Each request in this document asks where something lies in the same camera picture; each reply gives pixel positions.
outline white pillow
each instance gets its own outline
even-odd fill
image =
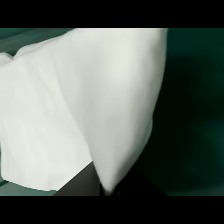
[[[167,29],[75,29],[0,68],[2,175],[58,190],[91,162],[107,192],[150,136]]]

